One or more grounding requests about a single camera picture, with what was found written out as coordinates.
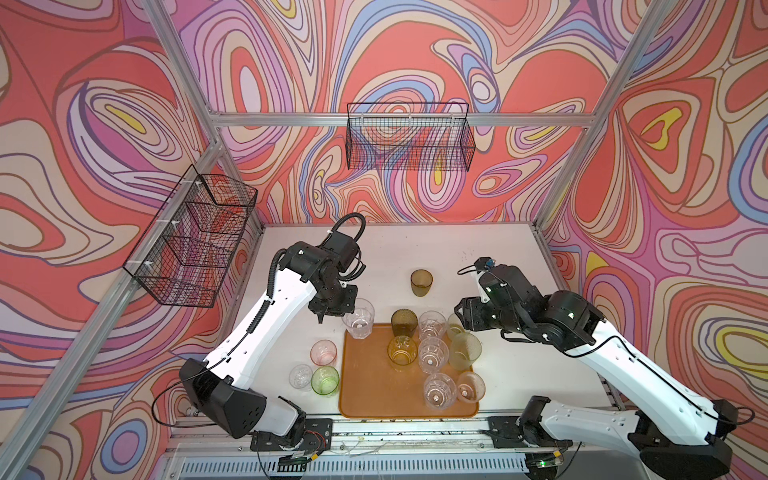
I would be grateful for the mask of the yellow glass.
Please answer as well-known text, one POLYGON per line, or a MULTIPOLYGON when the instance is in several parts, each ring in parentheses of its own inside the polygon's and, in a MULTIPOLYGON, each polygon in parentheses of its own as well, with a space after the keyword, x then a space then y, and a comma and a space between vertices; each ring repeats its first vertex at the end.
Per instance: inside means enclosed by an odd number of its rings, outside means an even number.
POLYGON ((387 358, 392 368, 401 370, 413 364, 418 356, 417 342, 410 336, 394 336, 387 345, 387 358))

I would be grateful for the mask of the tall pale green glass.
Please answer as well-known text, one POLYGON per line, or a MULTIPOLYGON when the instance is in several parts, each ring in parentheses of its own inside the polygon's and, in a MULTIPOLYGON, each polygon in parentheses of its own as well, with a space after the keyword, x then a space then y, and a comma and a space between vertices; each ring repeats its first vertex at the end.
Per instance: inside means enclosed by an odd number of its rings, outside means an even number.
POLYGON ((469 332, 453 337, 449 346, 449 365, 457 371, 469 370, 482 354, 482 343, 469 332))

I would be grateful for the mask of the dark olive glass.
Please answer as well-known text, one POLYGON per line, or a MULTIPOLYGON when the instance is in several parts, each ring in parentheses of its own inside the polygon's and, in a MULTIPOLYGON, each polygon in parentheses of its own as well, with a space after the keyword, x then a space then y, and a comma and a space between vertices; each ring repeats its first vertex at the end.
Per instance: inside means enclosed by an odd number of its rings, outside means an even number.
POLYGON ((418 317, 410 309, 398 309, 391 316, 391 328, 395 337, 413 337, 418 328, 418 317))

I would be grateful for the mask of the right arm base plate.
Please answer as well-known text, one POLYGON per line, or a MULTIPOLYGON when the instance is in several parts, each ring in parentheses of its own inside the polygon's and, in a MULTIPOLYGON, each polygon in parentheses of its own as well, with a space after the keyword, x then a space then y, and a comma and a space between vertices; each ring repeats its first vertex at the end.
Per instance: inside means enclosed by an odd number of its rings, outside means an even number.
POLYGON ((519 416, 492 416, 483 433, 490 437, 497 449, 502 448, 555 448, 568 450, 571 440, 558 440, 532 420, 521 420, 519 416))

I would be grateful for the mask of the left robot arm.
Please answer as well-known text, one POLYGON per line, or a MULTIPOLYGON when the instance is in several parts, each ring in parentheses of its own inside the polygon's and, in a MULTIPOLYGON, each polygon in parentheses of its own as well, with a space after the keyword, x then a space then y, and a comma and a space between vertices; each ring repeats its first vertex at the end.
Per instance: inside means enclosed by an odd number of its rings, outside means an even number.
POLYGON ((357 287, 348 273, 360 256, 357 242, 331 233, 318 246, 300 241, 273 256, 264 294, 235 330, 204 360, 188 359, 179 376, 193 406, 237 439, 254 431, 303 434, 301 410, 279 396, 252 389, 261 363, 302 310, 318 320, 354 310, 357 287))

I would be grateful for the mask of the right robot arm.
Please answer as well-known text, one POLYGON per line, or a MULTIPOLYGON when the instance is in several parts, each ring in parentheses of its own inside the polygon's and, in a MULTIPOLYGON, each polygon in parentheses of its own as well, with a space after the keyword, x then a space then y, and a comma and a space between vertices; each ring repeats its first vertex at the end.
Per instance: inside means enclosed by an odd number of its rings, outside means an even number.
POLYGON ((732 450, 726 437, 736 427, 736 407, 685 387, 580 295, 493 293, 465 297, 454 312, 468 331, 498 329, 514 341, 554 347, 590 367, 636 407, 608 411, 534 396, 516 420, 516 432, 526 443, 600 446, 640 460, 664 479, 717 479, 729 472, 732 450))

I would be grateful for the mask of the small pale green glass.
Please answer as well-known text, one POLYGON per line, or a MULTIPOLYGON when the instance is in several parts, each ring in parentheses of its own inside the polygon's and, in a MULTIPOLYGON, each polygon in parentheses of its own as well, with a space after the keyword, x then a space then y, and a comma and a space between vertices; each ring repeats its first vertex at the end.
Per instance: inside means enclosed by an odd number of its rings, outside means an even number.
POLYGON ((452 313, 447 319, 446 335, 449 340, 453 340, 457 335, 465 332, 460 318, 452 313))

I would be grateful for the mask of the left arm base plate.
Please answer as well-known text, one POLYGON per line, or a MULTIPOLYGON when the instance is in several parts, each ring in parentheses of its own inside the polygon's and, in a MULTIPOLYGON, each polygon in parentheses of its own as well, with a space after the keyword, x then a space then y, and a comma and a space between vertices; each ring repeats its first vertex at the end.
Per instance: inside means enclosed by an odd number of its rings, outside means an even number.
POLYGON ((259 453, 322 453, 332 445, 333 426, 331 418, 320 417, 303 420, 284 436, 256 432, 252 435, 250 450, 259 453))

